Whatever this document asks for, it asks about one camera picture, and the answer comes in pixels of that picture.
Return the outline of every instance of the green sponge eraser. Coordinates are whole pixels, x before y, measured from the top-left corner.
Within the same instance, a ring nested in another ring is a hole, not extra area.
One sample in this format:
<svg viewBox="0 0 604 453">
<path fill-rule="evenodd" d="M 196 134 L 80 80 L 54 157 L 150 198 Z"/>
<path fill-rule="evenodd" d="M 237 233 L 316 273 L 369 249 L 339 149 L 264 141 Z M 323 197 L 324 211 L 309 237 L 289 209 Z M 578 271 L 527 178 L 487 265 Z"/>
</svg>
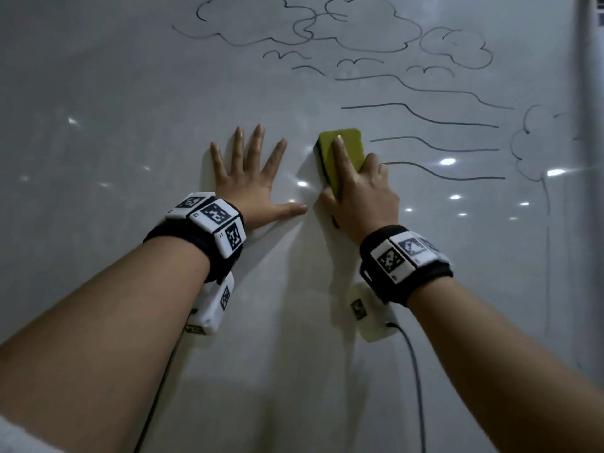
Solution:
<svg viewBox="0 0 604 453">
<path fill-rule="evenodd" d="M 327 184 L 331 186 L 334 195 L 340 198 L 342 196 L 342 182 L 338 175 L 333 156 L 333 141 L 338 135 L 342 136 L 346 152 L 348 152 L 348 157 L 356 171 L 361 169 L 365 161 L 365 154 L 363 153 L 363 142 L 361 141 L 361 131 L 359 129 L 324 131 L 319 134 L 315 148 L 321 160 L 323 175 Z"/>
</svg>

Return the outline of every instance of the black cable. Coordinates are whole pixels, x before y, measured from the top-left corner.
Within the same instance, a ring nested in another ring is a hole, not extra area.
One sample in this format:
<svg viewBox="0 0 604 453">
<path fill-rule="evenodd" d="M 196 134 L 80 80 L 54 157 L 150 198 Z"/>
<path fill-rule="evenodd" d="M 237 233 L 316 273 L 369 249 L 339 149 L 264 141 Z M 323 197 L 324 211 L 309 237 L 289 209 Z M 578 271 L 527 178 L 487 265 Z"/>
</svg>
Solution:
<svg viewBox="0 0 604 453">
<path fill-rule="evenodd" d="M 417 358 L 415 356 L 415 351 L 413 350 L 413 345 L 409 340 L 409 336 L 406 332 L 395 322 L 387 322 L 386 326 L 388 327 L 396 327 L 400 333 L 405 338 L 405 342 L 407 342 L 407 348 L 409 348 L 409 354 L 411 354 L 411 361 L 413 363 L 413 373 L 416 377 L 416 391 L 417 391 L 417 410 L 419 411 L 419 436 L 420 436 L 420 444 L 422 453 L 426 453 L 426 426 L 423 420 L 423 401 L 422 401 L 422 381 L 419 378 L 419 367 L 417 365 Z"/>
<path fill-rule="evenodd" d="M 134 447 L 134 453 L 140 453 L 141 448 L 143 448 L 143 443 L 145 441 L 145 437 L 147 437 L 147 431 L 149 426 L 151 426 L 151 421 L 153 420 L 153 416 L 155 415 L 155 409 L 157 408 L 157 404 L 159 402 L 159 396 L 161 394 L 161 390 L 164 388 L 165 381 L 168 378 L 168 371 L 170 370 L 170 365 L 172 365 L 172 361 L 174 360 L 174 356 L 176 356 L 176 350 L 178 349 L 178 345 L 181 342 L 182 335 L 184 334 L 185 329 L 182 329 L 181 335 L 178 337 L 178 341 L 176 345 L 174 345 L 174 349 L 168 358 L 168 364 L 165 365 L 164 374 L 161 377 L 161 381 L 159 382 L 159 387 L 157 388 L 157 392 L 155 393 L 155 397 L 153 399 L 153 404 L 151 404 L 151 409 L 149 409 L 149 414 L 147 415 L 147 419 L 145 420 L 145 426 L 143 426 L 143 430 L 141 434 L 138 436 L 138 442 L 136 447 Z"/>
</svg>

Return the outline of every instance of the hand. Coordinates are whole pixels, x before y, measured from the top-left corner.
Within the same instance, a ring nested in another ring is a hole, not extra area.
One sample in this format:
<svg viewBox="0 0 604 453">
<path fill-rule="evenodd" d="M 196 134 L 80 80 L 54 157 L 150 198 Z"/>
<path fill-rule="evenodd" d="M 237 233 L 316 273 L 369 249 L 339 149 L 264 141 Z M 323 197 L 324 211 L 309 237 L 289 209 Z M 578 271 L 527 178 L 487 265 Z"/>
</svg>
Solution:
<svg viewBox="0 0 604 453">
<path fill-rule="evenodd" d="M 341 136 L 333 142 L 333 154 L 342 179 L 342 200 L 328 186 L 321 202 L 343 232 L 360 245 L 366 236 L 390 224 L 399 223 L 399 197 L 388 186 L 388 167 L 370 153 L 359 173 L 355 171 Z"/>
<path fill-rule="evenodd" d="M 243 161 L 243 130 L 235 130 L 231 174 L 222 161 L 221 151 L 215 141 L 210 150 L 216 178 L 216 197 L 235 205 L 243 215 L 246 229 L 253 230 L 278 219 L 306 213 L 305 204 L 275 205 L 271 202 L 272 182 L 275 179 L 283 152 L 288 145 L 282 139 L 272 152 L 266 165 L 260 170 L 260 153 L 264 140 L 264 128 L 258 124 L 252 135 L 248 155 Z"/>
</svg>

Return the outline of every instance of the whiteboard surface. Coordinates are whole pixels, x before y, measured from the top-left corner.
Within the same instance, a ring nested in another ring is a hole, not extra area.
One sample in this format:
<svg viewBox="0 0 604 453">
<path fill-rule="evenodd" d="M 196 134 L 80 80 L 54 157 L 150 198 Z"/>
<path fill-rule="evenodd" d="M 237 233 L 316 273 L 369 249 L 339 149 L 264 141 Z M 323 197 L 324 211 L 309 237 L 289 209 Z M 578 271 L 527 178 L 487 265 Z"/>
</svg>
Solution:
<svg viewBox="0 0 604 453">
<path fill-rule="evenodd" d="M 419 450 L 402 338 L 363 342 L 341 306 L 358 251 L 315 204 L 325 130 L 357 127 L 366 152 L 401 162 L 401 223 L 596 378 L 574 0 L 4 4 L 0 339 L 212 190 L 210 141 L 229 157 L 237 125 L 266 127 L 263 159 L 288 139 L 273 197 L 309 205 L 250 237 L 221 330 L 185 336 L 145 451 Z M 492 450 L 395 311 L 419 357 L 428 450 Z"/>
</svg>

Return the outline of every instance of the person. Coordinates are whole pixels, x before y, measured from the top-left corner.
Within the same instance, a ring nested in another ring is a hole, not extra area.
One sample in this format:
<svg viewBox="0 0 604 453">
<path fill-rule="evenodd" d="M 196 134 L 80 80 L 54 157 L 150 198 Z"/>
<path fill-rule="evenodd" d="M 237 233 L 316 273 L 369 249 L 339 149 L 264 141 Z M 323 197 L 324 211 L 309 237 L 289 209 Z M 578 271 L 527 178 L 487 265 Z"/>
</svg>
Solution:
<svg viewBox="0 0 604 453">
<path fill-rule="evenodd" d="M 260 169 L 263 136 L 256 127 L 244 159 L 243 132 L 236 130 L 230 173 L 211 144 L 216 195 L 236 205 L 248 229 L 306 212 L 302 204 L 271 202 L 286 141 Z M 342 231 L 360 244 L 398 224 L 387 166 L 372 153 L 357 173 L 341 139 L 334 155 L 342 199 L 326 188 L 320 200 Z M 117 451 L 157 388 L 209 269 L 191 243 L 152 238 L 5 342 L 0 451 Z M 499 450 L 604 451 L 600 391 L 458 281 L 426 283 L 408 307 Z"/>
</svg>

